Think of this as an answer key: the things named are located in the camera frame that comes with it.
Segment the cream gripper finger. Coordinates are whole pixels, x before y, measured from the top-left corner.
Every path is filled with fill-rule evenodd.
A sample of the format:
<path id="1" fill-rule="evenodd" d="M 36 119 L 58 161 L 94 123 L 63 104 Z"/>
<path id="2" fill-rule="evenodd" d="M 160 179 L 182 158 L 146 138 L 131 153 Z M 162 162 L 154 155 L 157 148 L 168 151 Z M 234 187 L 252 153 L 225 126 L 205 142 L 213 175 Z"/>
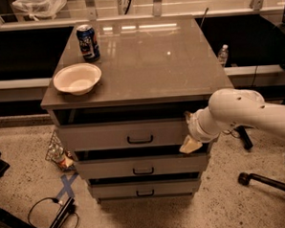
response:
<path id="1" fill-rule="evenodd" d="M 179 151 L 184 154 L 190 154 L 194 150 L 197 150 L 201 148 L 202 146 L 203 144 L 201 142 L 199 142 L 198 140 L 195 140 L 188 134 L 184 140 L 184 143 L 181 145 Z"/>

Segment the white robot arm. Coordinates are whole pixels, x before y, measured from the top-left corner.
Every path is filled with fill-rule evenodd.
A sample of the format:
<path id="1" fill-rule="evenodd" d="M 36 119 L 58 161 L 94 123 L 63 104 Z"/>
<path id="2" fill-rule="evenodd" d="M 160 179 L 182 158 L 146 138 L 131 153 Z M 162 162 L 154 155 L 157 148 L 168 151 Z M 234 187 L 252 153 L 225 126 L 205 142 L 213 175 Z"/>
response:
<path id="1" fill-rule="evenodd" d="M 186 123 L 188 135 L 180 147 L 184 154 L 241 125 L 264 130 L 285 141 L 285 104 L 266 103 L 261 94 L 249 89 L 224 88 L 209 97 L 206 108 L 187 112 Z"/>

